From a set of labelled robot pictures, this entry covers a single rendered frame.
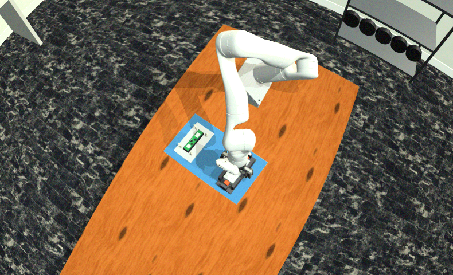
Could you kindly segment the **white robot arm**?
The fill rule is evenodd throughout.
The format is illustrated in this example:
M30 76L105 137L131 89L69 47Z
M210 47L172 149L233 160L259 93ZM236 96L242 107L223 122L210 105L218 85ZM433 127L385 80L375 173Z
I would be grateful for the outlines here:
M238 168L246 164L247 155L253 150L256 138L250 129L234 129L249 118L248 97L237 73L235 58L262 60L253 69L253 77L260 84L315 79L318 77L318 61L312 54L264 40L245 30L221 32L216 38L215 46L226 102L226 126L222 144L228 151L226 158L216 160L216 165L237 175Z

